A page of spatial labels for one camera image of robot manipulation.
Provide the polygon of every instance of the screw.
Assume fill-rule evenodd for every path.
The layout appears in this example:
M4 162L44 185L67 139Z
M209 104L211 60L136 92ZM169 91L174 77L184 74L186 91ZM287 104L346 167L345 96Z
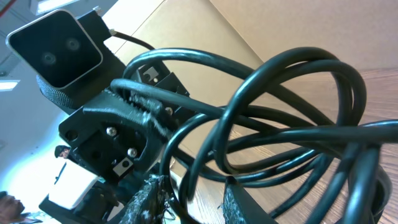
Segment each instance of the screw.
M166 112L167 112L169 115L173 115L173 109L172 109L171 107L166 107L165 110L166 110Z
M118 131L114 127L107 127L106 128L106 134L108 136L115 137L115 135L117 135L117 133L118 133Z
M137 149L129 148L129 150L127 150L127 154L129 157L135 158L137 156Z

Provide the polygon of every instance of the cable connector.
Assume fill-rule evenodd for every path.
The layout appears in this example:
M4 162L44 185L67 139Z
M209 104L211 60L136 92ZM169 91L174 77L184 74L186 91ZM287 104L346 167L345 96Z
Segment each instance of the cable connector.
M114 36L114 35L117 34L117 32L116 32L114 29L110 29L110 30L109 30L109 33L110 33L112 36Z

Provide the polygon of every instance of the ceiling light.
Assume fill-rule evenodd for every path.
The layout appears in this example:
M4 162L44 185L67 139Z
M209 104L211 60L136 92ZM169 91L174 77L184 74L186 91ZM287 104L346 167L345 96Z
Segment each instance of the ceiling light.
M0 81L0 91L11 91L17 86L19 80L4 80Z
M40 15L77 1L79 0L31 0L30 10L33 14Z

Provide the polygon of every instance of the coiled cable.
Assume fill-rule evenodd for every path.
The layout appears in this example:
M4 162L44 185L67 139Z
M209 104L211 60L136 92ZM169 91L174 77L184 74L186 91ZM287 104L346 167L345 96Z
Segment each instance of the coiled cable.
M244 81L228 105L218 108L129 80L141 66L163 60L199 63ZM310 103L281 85L292 78L317 72L331 72L335 79L339 97L336 124ZM370 212L375 201L370 193L375 192L376 182L384 186L384 195L389 195L388 190L391 191L391 186L386 185L389 183L386 180L387 175L378 174L384 172L378 164L381 145L398 141L398 121L381 121L358 126L366 106L364 81L354 68L340 62L325 50L315 47L288 50L273 57L257 70L201 50L151 50L132 59L124 71L123 79L113 80L111 88L124 97L128 97L130 92L134 91L197 112L197 115L184 123L169 140L160 163L162 175L170 175L169 164L172 157L187 168L179 188L178 199L170 180L166 182L167 190L173 197L170 204L186 223L198 223L187 212L187 202L194 196L198 176L218 182L224 182L226 179L224 175L205 165L211 160L215 160L220 170L233 175L245 187L279 185L311 172L290 198L270 212L272 218L283 214L304 198L326 172L334 157L341 160L338 169L307 223L321 222L346 180L350 180L349 199L341 219L343 223L362 223L363 220L369 219L374 222L386 204L380 203L377 209L372 209L377 213ZM250 105L265 92L284 101L318 126L283 111ZM253 118L275 121L290 128L278 129ZM218 119L218 122L205 139L195 159L178 148L190 131L214 119ZM251 128L257 133L228 140L233 124ZM226 157L228 153L249 147L285 142L292 142L301 147L245 165L230 164Z

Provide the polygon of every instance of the camera lens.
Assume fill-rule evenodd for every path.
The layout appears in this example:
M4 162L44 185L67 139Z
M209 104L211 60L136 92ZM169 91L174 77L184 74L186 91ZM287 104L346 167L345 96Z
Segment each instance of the camera lens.
M76 51L80 48L80 43L74 38L67 39L67 48L71 51Z
M51 54L50 52L46 52L42 56L42 61L45 65L53 65L57 61L55 58L54 54Z

